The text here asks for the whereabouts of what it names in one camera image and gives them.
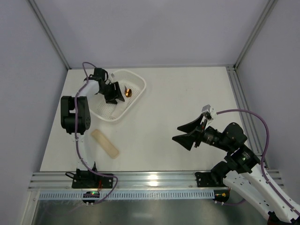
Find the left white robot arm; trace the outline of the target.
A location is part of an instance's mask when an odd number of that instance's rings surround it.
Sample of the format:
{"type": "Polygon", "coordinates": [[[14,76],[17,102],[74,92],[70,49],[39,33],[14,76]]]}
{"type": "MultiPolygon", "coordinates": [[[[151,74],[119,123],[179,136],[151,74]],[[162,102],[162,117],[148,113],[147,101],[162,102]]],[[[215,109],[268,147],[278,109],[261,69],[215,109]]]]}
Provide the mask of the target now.
{"type": "Polygon", "coordinates": [[[87,148],[83,147],[83,153],[80,152],[79,144],[84,139],[85,131],[90,128],[90,108],[88,99],[96,94],[101,94],[107,104],[118,104],[125,99],[121,93],[118,82],[106,81],[109,79],[108,72],[102,68],[94,68],[94,73],[86,75],[86,83],[78,90],[74,97],[62,96],[60,99],[60,118],[61,126],[68,134],[74,135],[75,147],[79,158],[79,165],[86,168],[85,171],[77,168],[73,175],[73,183],[77,186],[82,183],[96,185],[103,179],[113,181],[117,179],[113,174],[103,174],[97,171],[96,162],[88,159],[87,148]]]}

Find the gold ornate spoon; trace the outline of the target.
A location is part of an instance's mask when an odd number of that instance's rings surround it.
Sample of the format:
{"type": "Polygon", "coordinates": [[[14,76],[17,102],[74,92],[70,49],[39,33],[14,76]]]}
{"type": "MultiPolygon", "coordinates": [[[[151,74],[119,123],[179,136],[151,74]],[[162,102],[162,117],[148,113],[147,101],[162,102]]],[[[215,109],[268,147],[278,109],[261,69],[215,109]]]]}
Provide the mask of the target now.
{"type": "Polygon", "coordinates": [[[132,97],[132,90],[130,88],[125,87],[125,92],[124,92],[125,96],[127,98],[132,97]]]}

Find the white paper napkin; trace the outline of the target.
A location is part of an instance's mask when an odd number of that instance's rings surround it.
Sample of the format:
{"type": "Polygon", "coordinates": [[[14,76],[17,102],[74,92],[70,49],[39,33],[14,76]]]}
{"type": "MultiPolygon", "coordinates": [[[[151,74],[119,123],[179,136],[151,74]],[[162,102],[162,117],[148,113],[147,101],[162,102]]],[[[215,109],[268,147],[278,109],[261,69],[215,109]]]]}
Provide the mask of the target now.
{"type": "Polygon", "coordinates": [[[116,119],[116,118],[120,117],[124,113],[124,111],[126,110],[126,107],[127,107],[126,102],[119,102],[116,105],[113,113],[111,114],[111,118],[116,119]]]}

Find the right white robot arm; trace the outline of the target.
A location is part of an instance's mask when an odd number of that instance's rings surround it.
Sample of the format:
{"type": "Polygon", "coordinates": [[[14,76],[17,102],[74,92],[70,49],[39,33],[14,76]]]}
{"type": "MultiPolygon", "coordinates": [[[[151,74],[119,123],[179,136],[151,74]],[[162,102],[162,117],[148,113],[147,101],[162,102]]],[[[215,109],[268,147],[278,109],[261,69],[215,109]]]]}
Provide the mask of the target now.
{"type": "Polygon", "coordinates": [[[196,120],[179,126],[177,129],[183,134],[172,138],[187,150],[205,143],[226,152],[224,160],[210,172],[198,173],[199,180],[234,190],[255,207],[269,225],[298,225],[299,204],[274,182],[261,160],[245,145],[247,137],[243,129],[232,122],[219,132],[207,126],[208,121],[207,116],[202,114],[196,120]]]}

